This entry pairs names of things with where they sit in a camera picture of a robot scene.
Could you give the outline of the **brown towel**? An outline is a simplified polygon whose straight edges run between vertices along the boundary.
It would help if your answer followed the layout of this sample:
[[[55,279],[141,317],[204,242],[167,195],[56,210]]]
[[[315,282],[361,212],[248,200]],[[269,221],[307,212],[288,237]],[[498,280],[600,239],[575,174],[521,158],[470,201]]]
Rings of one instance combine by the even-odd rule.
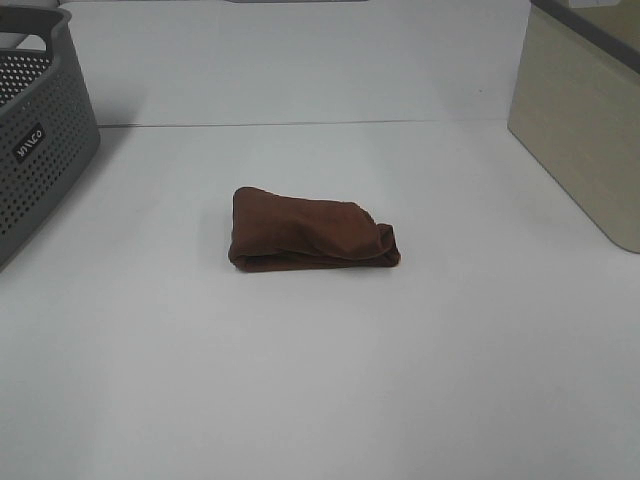
[[[248,273],[350,267],[392,268],[401,254],[393,227],[353,202],[310,200],[241,187],[232,199],[228,258]]]

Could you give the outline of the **beige storage box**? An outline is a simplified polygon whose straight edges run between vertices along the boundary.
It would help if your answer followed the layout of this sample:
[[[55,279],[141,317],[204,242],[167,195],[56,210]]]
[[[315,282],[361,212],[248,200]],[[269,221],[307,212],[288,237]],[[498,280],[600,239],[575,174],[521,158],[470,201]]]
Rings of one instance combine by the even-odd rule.
[[[638,2],[531,2],[507,127],[612,243],[638,252]]]

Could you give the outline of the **grey perforated plastic basket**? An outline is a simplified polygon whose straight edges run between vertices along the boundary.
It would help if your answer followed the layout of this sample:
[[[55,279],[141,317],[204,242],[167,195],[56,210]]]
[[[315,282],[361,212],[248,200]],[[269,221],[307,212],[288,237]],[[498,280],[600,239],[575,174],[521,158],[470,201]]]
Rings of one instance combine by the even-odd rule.
[[[70,12],[4,6],[1,30],[40,38],[42,50],[1,51],[1,262],[37,232],[91,163],[100,133]]]

